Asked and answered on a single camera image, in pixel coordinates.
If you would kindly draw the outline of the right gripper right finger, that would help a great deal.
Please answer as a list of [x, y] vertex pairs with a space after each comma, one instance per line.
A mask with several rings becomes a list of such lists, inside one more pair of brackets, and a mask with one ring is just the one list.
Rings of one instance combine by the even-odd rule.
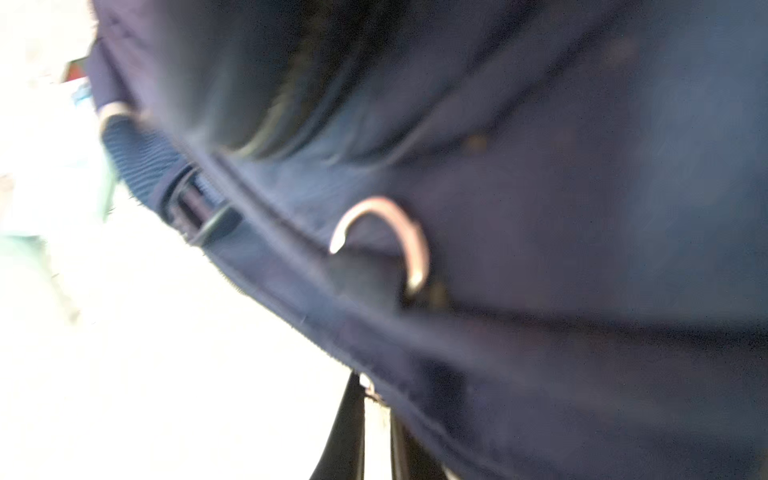
[[446, 480], [443, 467], [390, 415], [391, 473], [394, 480]]

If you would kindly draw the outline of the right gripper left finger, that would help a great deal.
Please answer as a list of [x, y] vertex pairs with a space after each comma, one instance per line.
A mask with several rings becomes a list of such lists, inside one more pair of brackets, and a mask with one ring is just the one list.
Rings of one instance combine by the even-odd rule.
[[365, 389], [359, 375], [348, 378], [324, 450], [311, 480], [360, 480], [364, 477]]

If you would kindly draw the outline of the navy blue student backpack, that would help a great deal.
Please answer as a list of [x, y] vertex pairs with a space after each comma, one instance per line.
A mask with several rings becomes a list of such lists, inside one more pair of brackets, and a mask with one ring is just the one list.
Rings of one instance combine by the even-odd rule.
[[131, 192], [447, 477], [766, 477], [765, 2], [92, 8]]

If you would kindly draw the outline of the light blue pencil case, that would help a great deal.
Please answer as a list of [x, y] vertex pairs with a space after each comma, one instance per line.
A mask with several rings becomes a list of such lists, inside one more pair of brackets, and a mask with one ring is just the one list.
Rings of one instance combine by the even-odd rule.
[[116, 175], [87, 79], [1, 105], [1, 233], [43, 237], [103, 222]]

